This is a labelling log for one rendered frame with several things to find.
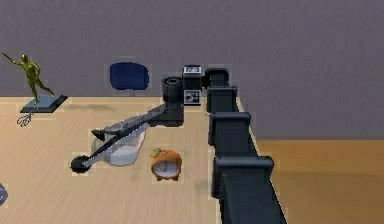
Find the orange alarm clock gold bells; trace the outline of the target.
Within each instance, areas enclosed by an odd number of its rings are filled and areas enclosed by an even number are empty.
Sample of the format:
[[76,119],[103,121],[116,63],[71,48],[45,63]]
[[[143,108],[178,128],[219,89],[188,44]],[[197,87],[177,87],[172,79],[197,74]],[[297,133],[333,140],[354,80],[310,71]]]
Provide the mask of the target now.
[[158,181],[173,180],[177,181],[182,171],[182,158],[173,151],[155,148],[150,157],[151,172]]

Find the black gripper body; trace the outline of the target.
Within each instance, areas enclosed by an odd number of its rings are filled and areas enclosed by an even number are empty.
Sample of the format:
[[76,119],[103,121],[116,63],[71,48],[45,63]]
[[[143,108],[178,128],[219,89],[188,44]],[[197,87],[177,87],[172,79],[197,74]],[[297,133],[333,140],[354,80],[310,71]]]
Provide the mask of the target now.
[[164,103],[150,111],[151,127],[178,127],[184,123],[184,90],[181,77],[167,77],[161,81]]

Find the blue chair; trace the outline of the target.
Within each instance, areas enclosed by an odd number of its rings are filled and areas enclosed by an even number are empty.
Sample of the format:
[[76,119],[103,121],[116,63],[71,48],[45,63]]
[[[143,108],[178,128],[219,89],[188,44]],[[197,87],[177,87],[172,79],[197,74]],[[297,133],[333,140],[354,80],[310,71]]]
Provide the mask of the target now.
[[111,86],[116,90],[146,90],[149,85],[149,72],[146,66],[134,62],[118,62],[110,66]]

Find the gold figure statue dark base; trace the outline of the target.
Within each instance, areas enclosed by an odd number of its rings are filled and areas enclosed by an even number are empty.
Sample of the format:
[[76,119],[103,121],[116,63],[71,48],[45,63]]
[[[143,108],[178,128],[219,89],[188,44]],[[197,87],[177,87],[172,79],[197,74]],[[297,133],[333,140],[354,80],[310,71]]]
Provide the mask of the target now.
[[37,63],[31,61],[27,55],[22,54],[20,61],[12,59],[5,53],[3,53],[3,56],[11,63],[23,68],[27,83],[33,94],[33,99],[21,109],[21,113],[53,113],[67,100],[67,96],[56,95],[43,84],[40,79],[41,68]]

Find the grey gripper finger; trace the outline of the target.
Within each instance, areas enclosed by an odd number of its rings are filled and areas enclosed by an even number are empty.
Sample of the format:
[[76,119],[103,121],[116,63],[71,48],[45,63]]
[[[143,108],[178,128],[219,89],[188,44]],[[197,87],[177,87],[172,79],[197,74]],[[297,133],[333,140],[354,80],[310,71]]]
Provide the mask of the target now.
[[79,174],[86,173],[95,163],[102,161],[99,159],[99,156],[105,152],[115,141],[118,141],[130,134],[125,132],[122,136],[113,135],[113,138],[105,143],[101,148],[99,148],[95,154],[91,154],[90,156],[81,155],[75,157],[70,164],[72,171]]
[[92,130],[91,133],[101,141],[105,140],[106,135],[117,135],[122,136],[125,132],[130,134],[138,127],[142,126],[145,123],[149,123],[155,117],[162,114],[166,109],[166,105],[162,104],[156,108],[151,109],[145,114],[137,115],[120,122],[117,122],[113,125],[107,126],[103,129]]

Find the grey blue object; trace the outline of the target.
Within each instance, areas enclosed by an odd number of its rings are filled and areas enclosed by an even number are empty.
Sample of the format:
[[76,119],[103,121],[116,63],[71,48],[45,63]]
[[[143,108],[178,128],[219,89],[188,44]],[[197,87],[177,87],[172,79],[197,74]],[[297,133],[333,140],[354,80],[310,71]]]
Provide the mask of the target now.
[[4,186],[0,183],[0,206],[2,206],[8,198],[8,192]]

